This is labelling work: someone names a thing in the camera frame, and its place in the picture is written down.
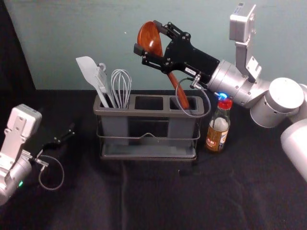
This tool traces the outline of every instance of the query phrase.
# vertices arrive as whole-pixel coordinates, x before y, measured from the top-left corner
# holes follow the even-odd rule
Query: teal wall
[[[307,83],[307,1],[246,0],[257,4],[254,56],[263,79],[289,77]],[[235,62],[229,16],[238,0],[6,0],[37,89],[92,89],[76,57],[104,62],[110,75],[126,69],[135,90],[168,90],[167,76],[143,66],[133,53],[146,21],[171,21],[191,33],[192,44]],[[164,47],[168,38],[163,38]],[[175,71],[178,79],[185,74]]]

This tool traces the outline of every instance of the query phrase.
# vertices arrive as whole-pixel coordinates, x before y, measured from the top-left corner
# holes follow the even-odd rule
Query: whisk
[[[116,69],[111,75],[111,89],[119,108],[127,108],[131,92],[132,78],[124,69]]]

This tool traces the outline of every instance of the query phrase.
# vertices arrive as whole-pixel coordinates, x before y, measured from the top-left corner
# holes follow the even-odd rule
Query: red bottle cap
[[[232,101],[228,98],[224,99],[224,100],[220,100],[219,103],[217,104],[217,106],[221,109],[230,109],[232,106]]]

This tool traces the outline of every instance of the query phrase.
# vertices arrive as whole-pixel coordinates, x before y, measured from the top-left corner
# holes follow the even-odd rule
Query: cable
[[[58,190],[59,188],[62,187],[62,185],[63,185],[63,183],[64,183],[64,177],[65,177],[64,168],[63,168],[62,164],[61,164],[57,159],[55,159],[54,157],[50,157],[50,156],[47,156],[47,155],[41,155],[41,157],[48,157],[48,158],[54,159],[54,160],[59,164],[59,166],[61,167],[63,177],[62,177],[61,183],[60,183],[57,187],[54,187],[54,188],[48,188],[48,187],[46,187],[45,185],[43,185],[43,183],[42,183],[42,181],[41,181],[41,176],[42,176],[42,173],[43,173],[43,171],[44,171],[44,169],[45,169],[45,167],[43,166],[42,169],[41,169],[41,171],[40,171],[40,173],[39,173],[39,176],[38,176],[38,181],[39,181],[40,185],[41,185],[43,188],[45,188],[46,190],[49,190],[49,191]]]
[[[122,95],[120,93],[120,83],[122,81]],[[115,84],[118,87],[118,95],[116,93]],[[111,75],[111,93],[119,108],[127,108],[130,92],[131,92],[132,78],[129,73],[124,69],[116,69]]]
[[[182,106],[181,106],[181,104],[180,104],[180,102],[179,102],[179,99],[178,99],[178,88],[179,88],[181,82],[183,82],[183,81],[185,81],[185,80],[190,80],[190,78],[184,78],[184,79],[182,79],[180,82],[178,82],[178,85],[177,85],[176,90],[175,90],[176,101],[177,101],[179,107],[181,108],[181,110],[182,110],[186,115],[188,115],[188,116],[190,116],[190,117],[194,117],[194,118],[205,117],[205,116],[208,115],[208,113],[211,111],[211,103],[210,103],[210,99],[209,99],[208,95],[206,94],[206,92],[205,92],[205,90],[204,90],[203,88],[200,89],[200,91],[205,95],[205,98],[207,99],[207,102],[208,102],[208,105],[209,105],[208,111],[207,111],[205,114],[200,115],[200,116],[188,114],[188,113],[185,111],[185,109],[182,108]]]

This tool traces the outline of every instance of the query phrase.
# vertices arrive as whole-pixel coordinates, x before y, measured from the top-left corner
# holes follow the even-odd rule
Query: gray utensil caddy
[[[191,107],[188,113],[204,113],[201,97],[187,98]],[[132,94],[127,109],[104,108],[96,96],[94,114],[103,159],[192,160],[196,157],[199,119],[184,114],[175,96]]]

